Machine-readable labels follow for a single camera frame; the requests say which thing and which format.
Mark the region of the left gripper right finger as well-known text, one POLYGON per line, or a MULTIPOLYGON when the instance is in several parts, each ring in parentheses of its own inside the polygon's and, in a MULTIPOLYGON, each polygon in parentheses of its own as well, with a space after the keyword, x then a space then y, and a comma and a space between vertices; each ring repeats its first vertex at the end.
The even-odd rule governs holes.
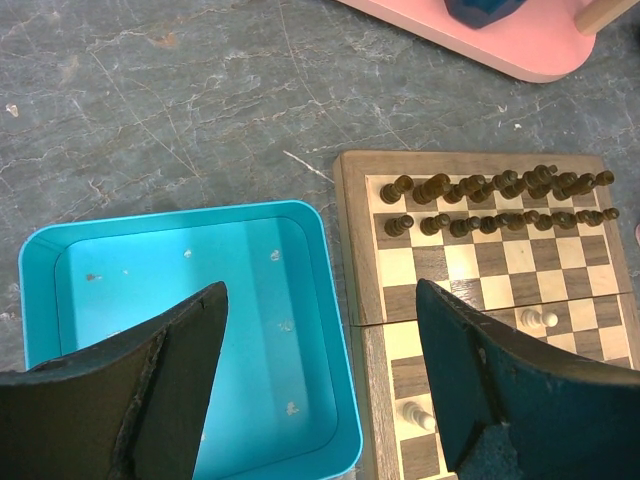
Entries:
POLYGON ((569 353, 421 279, 419 336, 460 479, 636 479, 639 373, 569 353))

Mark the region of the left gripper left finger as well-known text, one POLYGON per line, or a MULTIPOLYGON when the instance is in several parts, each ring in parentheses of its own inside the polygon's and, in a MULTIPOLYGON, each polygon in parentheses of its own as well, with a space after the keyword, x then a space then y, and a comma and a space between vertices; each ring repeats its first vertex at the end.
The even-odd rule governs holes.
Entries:
POLYGON ((228 316, 224 283, 1 375, 4 479, 190 479, 228 316))

